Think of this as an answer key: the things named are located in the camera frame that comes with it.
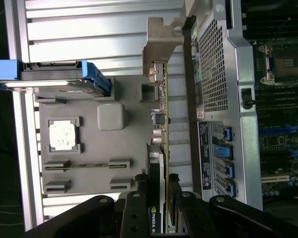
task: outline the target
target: dark background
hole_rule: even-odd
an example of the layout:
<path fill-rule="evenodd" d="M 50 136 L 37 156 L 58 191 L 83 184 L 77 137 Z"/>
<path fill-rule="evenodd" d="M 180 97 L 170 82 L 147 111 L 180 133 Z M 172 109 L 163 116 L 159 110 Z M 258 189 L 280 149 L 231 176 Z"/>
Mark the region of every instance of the dark background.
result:
<path fill-rule="evenodd" d="M 4 10 L 0 0 L 0 13 Z M 5 24 L 5 12 L 0 14 L 0 59 L 8 59 L 8 43 Z M 0 91 L 0 238 L 18 237 L 24 232 L 24 225 L 7 226 L 23 223 L 21 207 L 18 157 L 15 139 L 12 93 Z"/>

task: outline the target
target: green circuit board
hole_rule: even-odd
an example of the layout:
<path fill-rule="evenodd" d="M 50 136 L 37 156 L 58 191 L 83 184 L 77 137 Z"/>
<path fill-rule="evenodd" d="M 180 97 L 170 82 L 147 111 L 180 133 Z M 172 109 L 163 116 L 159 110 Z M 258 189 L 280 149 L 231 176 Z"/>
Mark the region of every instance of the green circuit board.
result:
<path fill-rule="evenodd" d="M 298 39 L 252 42 L 261 173 L 289 175 L 263 183 L 264 199 L 298 186 Z"/>

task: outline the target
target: metal side panel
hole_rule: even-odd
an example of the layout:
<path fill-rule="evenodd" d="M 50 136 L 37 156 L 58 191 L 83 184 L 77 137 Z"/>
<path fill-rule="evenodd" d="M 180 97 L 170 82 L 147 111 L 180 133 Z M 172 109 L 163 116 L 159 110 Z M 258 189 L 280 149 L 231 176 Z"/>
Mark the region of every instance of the metal side panel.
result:
<path fill-rule="evenodd" d="M 202 70 L 199 91 L 203 98 L 200 108 L 204 110 L 204 118 L 201 120 L 210 122 L 210 136 L 216 133 L 214 126 L 232 127 L 233 140 L 226 144 L 233 148 L 236 199 L 262 209 L 257 115 L 255 106 L 243 108 L 241 96 L 243 89 L 249 89 L 254 100 L 252 47 L 242 36 L 240 0 L 231 0 L 229 9 L 231 29 L 227 28 L 226 22 L 229 19 L 225 20 L 224 6 L 221 11 L 215 7 L 199 29 Z M 215 160 L 213 145 L 210 154 L 211 160 Z M 217 174 L 213 176 L 213 184 L 227 177 L 214 166 L 212 170 L 212 174 Z"/>
<path fill-rule="evenodd" d="M 93 62 L 105 75 L 141 75 L 142 46 L 147 18 L 163 17 L 168 24 L 179 17 L 183 0 L 4 0 L 11 59 L 24 62 Z M 182 47 L 168 63 L 170 119 L 177 143 L 173 171 L 183 171 L 183 188 L 192 190 L 187 102 Z M 65 211 L 67 198 L 79 204 L 94 194 L 42 195 L 41 135 L 38 103 L 31 95 L 13 94 L 25 229 Z M 180 148 L 184 158 L 177 152 Z"/>

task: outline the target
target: motherboard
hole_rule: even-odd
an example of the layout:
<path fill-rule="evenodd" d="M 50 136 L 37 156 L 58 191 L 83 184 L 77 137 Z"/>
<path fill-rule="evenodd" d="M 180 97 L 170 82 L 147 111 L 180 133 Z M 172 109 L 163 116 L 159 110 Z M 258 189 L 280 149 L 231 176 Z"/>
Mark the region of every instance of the motherboard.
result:
<path fill-rule="evenodd" d="M 298 187 L 298 39 L 251 44 L 265 200 Z"/>

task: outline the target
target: metal bracket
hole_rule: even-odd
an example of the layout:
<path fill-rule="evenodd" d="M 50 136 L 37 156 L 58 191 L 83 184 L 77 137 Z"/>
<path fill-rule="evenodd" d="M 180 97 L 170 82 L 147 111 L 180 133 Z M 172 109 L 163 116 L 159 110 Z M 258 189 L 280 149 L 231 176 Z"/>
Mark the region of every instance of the metal bracket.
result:
<path fill-rule="evenodd" d="M 147 21 L 147 44 L 143 47 L 143 75 L 148 76 L 152 63 L 168 62 L 174 49 L 184 43 L 184 36 L 174 33 L 174 28 L 183 26 L 184 21 L 175 18 L 169 26 L 163 25 L 163 18 L 150 17 Z"/>

